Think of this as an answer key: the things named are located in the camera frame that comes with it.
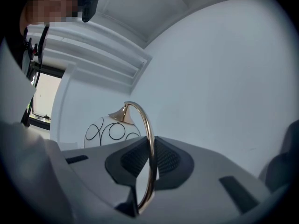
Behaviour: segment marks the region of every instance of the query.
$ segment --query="gray ceiling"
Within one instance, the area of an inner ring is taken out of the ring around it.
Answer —
[[[91,21],[145,48],[175,22],[224,0],[99,0]]]

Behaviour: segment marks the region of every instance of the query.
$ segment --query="window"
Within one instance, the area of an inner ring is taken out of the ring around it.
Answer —
[[[32,84],[36,82],[38,65],[36,64],[34,68]],[[42,66],[29,117],[31,125],[50,130],[52,107],[63,74],[63,70]]]

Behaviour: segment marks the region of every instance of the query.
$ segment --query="black swirl pattern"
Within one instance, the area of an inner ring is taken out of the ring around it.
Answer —
[[[107,125],[107,126],[103,129],[103,132],[102,132],[102,134],[101,134],[100,131],[101,131],[103,125],[104,125],[104,118],[101,118],[101,119],[102,119],[102,125],[101,125],[100,128],[97,127],[95,124],[92,124],[92,125],[90,125],[90,126],[88,127],[88,129],[87,129],[87,131],[86,131],[86,134],[85,134],[85,138],[86,138],[87,141],[93,140],[93,139],[99,134],[99,138],[100,138],[100,146],[102,146],[102,137],[103,137],[103,133],[104,133],[104,131],[106,130],[106,128],[108,128],[108,127],[110,127],[109,130],[108,130],[109,137],[110,137],[111,139],[113,139],[113,140],[121,140],[121,139],[126,135],[126,128],[125,128],[125,126],[122,124],[123,122],[116,122],[116,123],[111,123],[111,124]],[[111,134],[110,134],[110,130],[111,130],[111,128],[112,128],[114,125],[121,125],[121,126],[123,127],[123,129],[124,129],[124,134],[123,134],[120,138],[115,138],[115,137],[113,138],[113,137],[111,136]],[[90,129],[90,127],[92,127],[92,126],[95,126],[95,127],[97,128],[98,131],[97,131],[97,133],[96,133],[93,137],[88,138],[88,137],[87,137],[87,132],[88,132],[88,130]],[[138,130],[139,134],[137,134],[137,133],[135,133],[135,132],[129,133],[129,134],[127,134],[125,140],[127,140],[128,137],[129,137],[130,135],[132,135],[132,134],[135,134],[135,135],[137,135],[138,137],[141,136],[140,131],[139,131],[139,129],[137,128],[137,126],[136,126],[136,125],[134,125],[134,126],[135,126],[136,129]]]

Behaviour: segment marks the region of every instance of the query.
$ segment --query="curved gold pipe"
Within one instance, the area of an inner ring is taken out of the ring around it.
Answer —
[[[149,146],[150,146],[148,184],[143,199],[138,204],[138,212],[139,214],[141,214],[149,205],[151,199],[154,196],[155,181],[157,177],[157,158],[156,158],[155,146],[154,146],[155,136],[153,133],[153,129],[150,125],[150,120],[147,117],[145,111],[141,108],[141,106],[135,102],[131,102],[131,101],[125,102],[125,108],[127,108],[129,105],[133,106],[140,113],[145,126],[146,136],[148,138]]]

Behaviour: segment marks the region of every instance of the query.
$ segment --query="dark window frame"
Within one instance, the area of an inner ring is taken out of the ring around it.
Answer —
[[[33,69],[34,69],[35,73],[38,72],[38,63],[33,64]],[[48,66],[48,65],[43,65],[42,69],[41,69],[41,73],[43,73],[45,75],[48,75],[48,76],[57,77],[57,78],[61,79],[62,76],[64,75],[64,70],[54,68],[54,67],[51,67],[51,66]],[[44,118],[44,117],[34,113],[33,100],[32,100],[32,114],[34,114],[38,117]],[[50,123],[47,123],[47,122],[44,122],[44,121],[41,121],[39,119],[35,119],[35,118],[32,118],[32,117],[29,117],[29,121],[30,121],[30,125],[33,125],[33,126],[45,129],[45,130],[50,130]]]

